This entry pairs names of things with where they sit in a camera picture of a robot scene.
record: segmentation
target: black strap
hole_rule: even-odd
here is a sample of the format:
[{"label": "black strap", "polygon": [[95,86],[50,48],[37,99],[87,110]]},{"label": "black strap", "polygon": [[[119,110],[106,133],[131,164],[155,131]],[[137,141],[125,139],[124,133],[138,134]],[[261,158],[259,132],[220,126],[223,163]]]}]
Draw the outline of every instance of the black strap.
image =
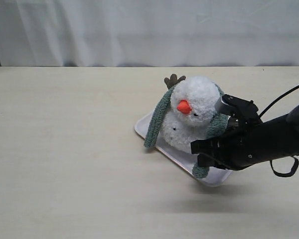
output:
[{"label": "black strap", "polygon": [[291,170],[289,173],[279,173],[277,171],[274,170],[274,167],[273,167],[273,161],[270,160],[270,166],[271,166],[271,169],[273,170],[274,174],[278,177],[282,177],[282,178],[288,178],[288,177],[291,177],[295,174],[295,172],[297,171],[298,169],[298,166],[299,166],[299,160],[296,158],[296,157],[293,157],[294,158],[295,162],[294,162],[294,165],[292,166]]}]

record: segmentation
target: orange carrot nose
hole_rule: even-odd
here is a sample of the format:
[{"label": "orange carrot nose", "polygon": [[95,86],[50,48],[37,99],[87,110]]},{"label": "orange carrot nose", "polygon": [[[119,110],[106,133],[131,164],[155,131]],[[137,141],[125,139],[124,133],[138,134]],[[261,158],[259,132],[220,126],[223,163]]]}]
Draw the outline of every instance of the orange carrot nose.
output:
[{"label": "orange carrot nose", "polygon": [[184,115],[187,115],[191,112],[191,108],[189,106],[189,103],[185,100],[182,100],[179,102],[177,106],[177,110],[182,112]]}]

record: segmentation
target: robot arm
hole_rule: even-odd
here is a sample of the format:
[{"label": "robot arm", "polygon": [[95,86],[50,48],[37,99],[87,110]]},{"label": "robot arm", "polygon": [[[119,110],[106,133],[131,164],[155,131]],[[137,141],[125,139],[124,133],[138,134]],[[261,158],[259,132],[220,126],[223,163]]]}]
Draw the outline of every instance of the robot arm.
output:
[{"label": "robot arm", "polygon": [[[215,105],[216,110],[230,116],[224,134],[191,143],[192,154],[198,154],[199,167],[243,170],[254,164],[269,161],[273,172],[280,177],[294,175],[299,165],[299,105],[289,114],[267,122],[261,121],[253,101],[224,95]],[[290,173],[273,169],[272,161],[293,157]]]}]

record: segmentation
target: black cable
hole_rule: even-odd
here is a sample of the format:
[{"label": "black cable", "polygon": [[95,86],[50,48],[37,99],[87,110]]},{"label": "black cable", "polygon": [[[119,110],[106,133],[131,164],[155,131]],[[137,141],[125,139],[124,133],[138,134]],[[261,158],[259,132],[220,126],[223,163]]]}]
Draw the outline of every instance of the black cable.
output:
[{"label": "black cable", "polygon": [[287,92],[285,92],[284,94],[282,94],[281,96],[279,96],[277,99],[275,99],[274,101],[271,102],[270,105],[268,105],[260,114],[259,114],[259,118],[261,118],[275,103],[277,103],[279,100],[281,100],[283,97],[285,97],[286,95],[289,95],[291,92],[295,91],[299,89],[299,85],[297,85],[296,87],[293,87],[291,90],[288,90]]}]

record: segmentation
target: brown antler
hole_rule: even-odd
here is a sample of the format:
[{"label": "brown antler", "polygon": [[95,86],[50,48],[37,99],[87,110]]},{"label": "brown antler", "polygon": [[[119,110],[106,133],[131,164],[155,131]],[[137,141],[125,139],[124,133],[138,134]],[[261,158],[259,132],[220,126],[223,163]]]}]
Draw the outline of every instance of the brown antler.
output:
[{"label": "brown antler", "polygon": [[177,75],[172,74],[170,76],[170,78],[165,77],[164,82],[165,82],[167,88],[170,89],[171,87],[173,87],[174,85],[178,84],[179,82],[181,82],[185,79],[186,79],[185,76],[181,76],[179,79],[177,79]]}]

